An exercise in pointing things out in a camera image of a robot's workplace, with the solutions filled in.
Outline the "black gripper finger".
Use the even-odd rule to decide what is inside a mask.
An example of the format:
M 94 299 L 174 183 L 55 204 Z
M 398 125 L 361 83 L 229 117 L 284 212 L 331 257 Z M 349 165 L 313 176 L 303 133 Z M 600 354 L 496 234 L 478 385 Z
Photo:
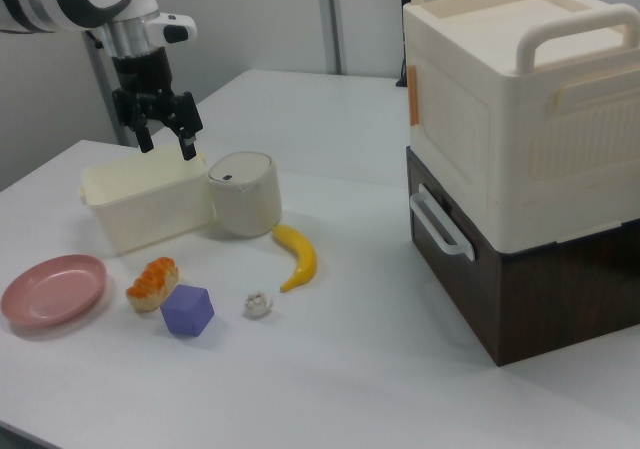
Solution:
M 148 153 L 153 150 L 154 144 L 147 127 L 147 117 L 138 94 L 116 89 L 112 92 L 112 98 L 119 124 L 135 134 L 140 151 Z
M 203 129 L 195 100 L 190 92 L 168 97 L 165 125 L 172 130 L 179 141 L 185 161 L 196 157 L 196 134 Z

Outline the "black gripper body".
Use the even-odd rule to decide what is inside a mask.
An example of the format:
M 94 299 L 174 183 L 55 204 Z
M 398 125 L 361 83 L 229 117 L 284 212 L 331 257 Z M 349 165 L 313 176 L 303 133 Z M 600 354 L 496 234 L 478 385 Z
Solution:
M 111 61 L 119 81 L 112 92 L 119 120 L 131 120 L 138 102 L 142 113 L 153 120 L 171 114 L 172 73 L 164 48 L 139 57 L 112 57 Z

